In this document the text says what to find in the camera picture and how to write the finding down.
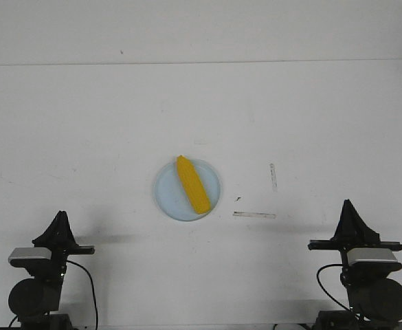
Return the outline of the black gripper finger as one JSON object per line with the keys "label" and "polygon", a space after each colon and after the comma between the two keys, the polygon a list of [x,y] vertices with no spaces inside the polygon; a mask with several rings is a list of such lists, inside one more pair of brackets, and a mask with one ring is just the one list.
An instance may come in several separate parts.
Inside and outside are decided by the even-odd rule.
{"label": "black gripper finger", "polygon": [[365,224],[352,202],[349,199],[345,199],[339,223],[331,241],[380,242],[380,235]]}
{"label": "black gripper finger", "polygon": [[33,239],[32,243],[35,246],[78,246],[64,210],[58,211],[44,233]]}

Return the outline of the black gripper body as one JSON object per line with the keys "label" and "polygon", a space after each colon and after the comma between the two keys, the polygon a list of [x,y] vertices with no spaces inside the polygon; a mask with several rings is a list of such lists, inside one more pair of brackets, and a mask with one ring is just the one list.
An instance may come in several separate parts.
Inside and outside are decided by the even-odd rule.
{"label": "black gripper body", "polygon": [[348,266],[347,261],[347,252],[354,248],[388,248],[393,253],[400,252],[402,250],[402,243],[399,242],[391,242],[384,241],[380,243],[362,243],[362,244],[353,244],[347,242],[336,242],[331,240],[310,240],[308,244],[308,249],[310,250],[335,250],[341,254],[342,265],[353,272],[372,272],[374,274],[389,274],[391,272],[376,272],[371,269],[353,269]]}
{"label": "black gripper body", "polygon": [[95,253],[93,245],[77,245],[73,247],[55,247],[51,249],[52,263],[60,277],[67,271],[67,261],[71,255],[92,255]]}

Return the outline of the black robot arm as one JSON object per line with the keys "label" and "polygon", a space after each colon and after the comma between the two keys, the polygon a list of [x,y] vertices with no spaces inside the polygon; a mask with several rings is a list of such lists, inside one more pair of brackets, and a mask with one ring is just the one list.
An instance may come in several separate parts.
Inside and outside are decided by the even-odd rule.
{"label": "black robot arm", "polygon": [[402,270],[394,255],[402,250],[402,243],[382,241],[346,199],[333,237],[311,240],[308,248],[340,253],[340,282],[348,296],[348,304],[338,310],[320,311],[313,329],[398,328],[402,285],[389,275]]}
{"label": "black robot arm", "polygon": [[30,275],[19,281],[8,296],[8,306],[14,314],[11,323],[20,322],[20,329],[74,329],[70,316],[58,313],[64,277],[71,264],[88,276],[97,329],[99,315],[92,275],[83,265],[69,260],[71,255],[92,255],[95,247],[76,243],[64,210],[58,211],[32,243],[32,247],[14,248],[8,257],[11,266],[23,268]]}

